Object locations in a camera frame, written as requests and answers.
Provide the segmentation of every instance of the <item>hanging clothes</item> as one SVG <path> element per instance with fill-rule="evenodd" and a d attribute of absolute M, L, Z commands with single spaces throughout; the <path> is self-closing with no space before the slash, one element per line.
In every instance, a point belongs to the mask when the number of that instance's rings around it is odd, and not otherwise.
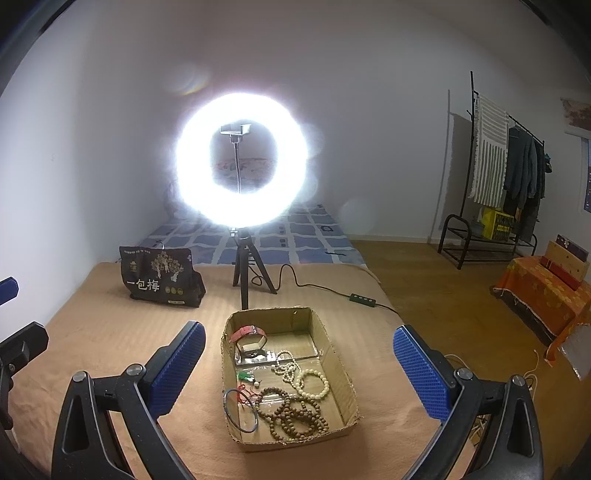
<path fill-rule="evenodd" d="M 499 208 L 507 165 L 507 112 L 478 95 L 474 125 L 476 149 L 470 198 L 481 205 Z"/>
<path fill-rule="evenodd" d="M 521 128 L 509 129 L 507 167 L 504 189 L 507 197 L 517 200 L 517 208 L 525 206 L 528 198 L 534 198 L 538 189 L 538 154 L 536 142 Z"/>
<path fill-rule="evenodd" d="M 532 159 L 534 158 L 531 149 L 535 152 L 535 169 L 532 165 Z M 527 195 L 520 190 L 517 195 L 513 197 L 512 191 L 507 189 L 507 196 L 505 198 L 505 204 L 503 211 L 509 215 L 518 216 L 519 219 L 515 223 L 513 232 L 519 235 L 519 238 L 527 242 L 531 242 L 531 238 L 534 234 L 535 224 L 538 221 L 538 213 L 540 211 L 540 202 L 544 198 L 545 193 L 545 174 L 546 174 L 546 154 L 544 152 L 544 146 L 533 139 L 533 137 L 520 129 L 509 129 L 509 154 L 507 161 L 507 177 L 505 179 L 505 187 L 508 184 L 512 184 L 509 180 L 509 167 L 511 166 L 514 171 L 512 177 L 516 177 L 515 171 L 518 169 L 518 165 L 521 160 L 521 168 L 525 169 L 527 166 L 531 166 L 532 170 L 528 174 L 530 179 L 527 182 L 519 180 L 519 185 L 527 191 Z M 532 176 L 535 171 L 535 185 L 532 185 Z"/>

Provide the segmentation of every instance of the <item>red string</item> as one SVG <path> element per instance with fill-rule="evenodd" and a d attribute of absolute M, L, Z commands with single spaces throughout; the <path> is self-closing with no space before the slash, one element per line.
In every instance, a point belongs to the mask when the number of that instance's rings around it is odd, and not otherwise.
<path fill-rule="evenodd" d="M 245 395 L 249 399 L 252 399 L 252 397 L 258 397 L 258 396 L 260 396 L 259 393 L 253 392 L 252 390 L 250 390 L 249 388 L 247 388 L 246 385 L 243 384 L 243 383 L 241 383 L 240 385 L 238 385 L 238 390 L 244 392 Z M 238 403 L 248 403 L 248 402 L 246 401 L 246 399 L 242 395 L 238 395 Z"/>

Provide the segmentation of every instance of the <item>red watch strap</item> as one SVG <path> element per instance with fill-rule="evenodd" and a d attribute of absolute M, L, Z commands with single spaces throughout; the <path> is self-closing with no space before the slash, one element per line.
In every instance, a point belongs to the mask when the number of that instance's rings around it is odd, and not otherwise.
<path fill-rule="evenodd" d="M 246 335 L 262 335 L 264 337 L 267 336 L 265 331 L 262 328 L 256 327 L 254 325 L 246 325 L 245 327 L 239 328 L 232 334 L 230 337 L 231 343 L 236 343 L 241 338 L 245 337 Z"/>

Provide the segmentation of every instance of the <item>ring light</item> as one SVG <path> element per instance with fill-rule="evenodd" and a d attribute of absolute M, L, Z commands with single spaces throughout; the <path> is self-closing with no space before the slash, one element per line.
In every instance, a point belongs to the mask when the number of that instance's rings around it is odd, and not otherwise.
<path fill-rule="evenodd" d="M 271 181 L 256 192 L 232 192 L 213 181 L 211 141 L 222 125 L 241 120 L 265 126 L 277 145 Z M 300 126 L 280 103 L 262 95 L 231 93 L 198 110 L 177 143 L 180 194 L 216 223 L 245 228 L 266 223 L 289 207 L 306 176 L 308 149 Z"/>

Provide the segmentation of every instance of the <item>tripod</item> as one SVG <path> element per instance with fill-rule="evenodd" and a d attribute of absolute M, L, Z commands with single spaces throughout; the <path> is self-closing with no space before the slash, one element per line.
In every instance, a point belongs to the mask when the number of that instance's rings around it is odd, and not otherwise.
<path fill-rule="evenodd" d="M 277 290 L 273 286 L 271 277 L 267 273 L 265 264 L 262 262 L 261 255 L 252 243 L 251 234 L 248 232 L 248 228 L 241 228 L 235 236 L 238 250 L 236 252 L 236 265 L 234 267 L 234 282 L 232 286 L 235 287 L 240 281 L 240 297 L 242 300 L 242 310 L 248 310 L 248 260 L 249 256 L 252 255 L 256 266 L 261 271 L 261 276 L 265 280 L 265 283 L 271 290 L 271 293 L 277 293 Z"/>
<path fill-rule="evenodd" d="M 250 124 L 240 125 L 240 128 L 234 128 L 232 125 L 225 125 L 221 127 L 220 133 L 222 135 L 229 135 L 230 142 L 234 145 L 234 160 L 236 161 L 236 179 L 238 181 L 238 193 L 242 191 L 242 179 L 240 177 L 240 157 L 238 155 L 238 144 L 242 140 L 244 135 L 250 133 Z M 277 294 L 277 290 L 273 286 L 271 277 L 265 268 L 265 264 L 262 262 L 261 255 L 256 249 L 252 242 L 252 237 L 248 228 L 240 228 L 235 234 L 236 245 L 238 250 L 236 251 L 236 263 L 234 266 L 234 281 L 233 287 L 238 285 L 240 282 L 240 297 L 242 302 L 242 310 L 248 310 L 248 261 L 249 256 L 252 255 L 256 266 L 261 272 L 261 276 L 265 280 L 265 283 L 271 290 L 271 293 Z"/>

